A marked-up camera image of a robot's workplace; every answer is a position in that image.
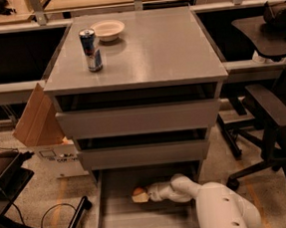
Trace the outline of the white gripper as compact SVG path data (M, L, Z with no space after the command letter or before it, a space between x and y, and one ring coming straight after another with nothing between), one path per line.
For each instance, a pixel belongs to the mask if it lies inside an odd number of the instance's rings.
M134 203L147 203L149 199L153 202L169 199L172 194L171 184L168 182L158 182L146 188L146 192L133 195Z

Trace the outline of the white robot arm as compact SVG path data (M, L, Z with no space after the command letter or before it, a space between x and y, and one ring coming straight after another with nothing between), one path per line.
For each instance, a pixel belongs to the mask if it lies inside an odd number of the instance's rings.
M201 185L180 173L168 182L137 187L132 193L134 203L181 203L192 199L199 228L261 228L261 215L255 205L218 182Z

